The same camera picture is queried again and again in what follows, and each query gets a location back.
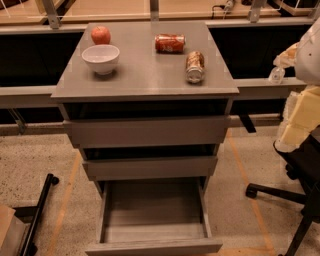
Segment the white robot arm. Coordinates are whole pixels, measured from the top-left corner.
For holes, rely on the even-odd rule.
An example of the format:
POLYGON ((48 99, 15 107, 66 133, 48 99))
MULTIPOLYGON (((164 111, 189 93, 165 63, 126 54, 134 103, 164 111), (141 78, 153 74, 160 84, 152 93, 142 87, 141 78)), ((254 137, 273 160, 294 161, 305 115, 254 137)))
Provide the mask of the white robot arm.
MULTIPOLYGON (((273 65, 274 71, 293 67, 296 78, 306 84, 300 93, 289 94, 275 142, 278 151, 292 152, 320 125, 320 18, 273 65)), ((269 80, 275 77, 274 71, 269 80)))

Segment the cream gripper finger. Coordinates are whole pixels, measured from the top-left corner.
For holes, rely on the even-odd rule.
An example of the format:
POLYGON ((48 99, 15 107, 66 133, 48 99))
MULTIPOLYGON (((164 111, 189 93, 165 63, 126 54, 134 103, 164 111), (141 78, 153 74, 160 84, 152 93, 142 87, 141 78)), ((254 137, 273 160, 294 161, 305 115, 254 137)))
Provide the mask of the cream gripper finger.
POLYGON ((297 43, 294 43, 282 53, 276 56, 273 61, 273 65, 276 67, 282 67, 284 69, 288 67, 294 67, 296 63, 297 43))
POLYGON ((279 126, 276 149, 280 152, 298 149, 319 125, 320 87, 309 85, 300 93, 291 92, 279 126))

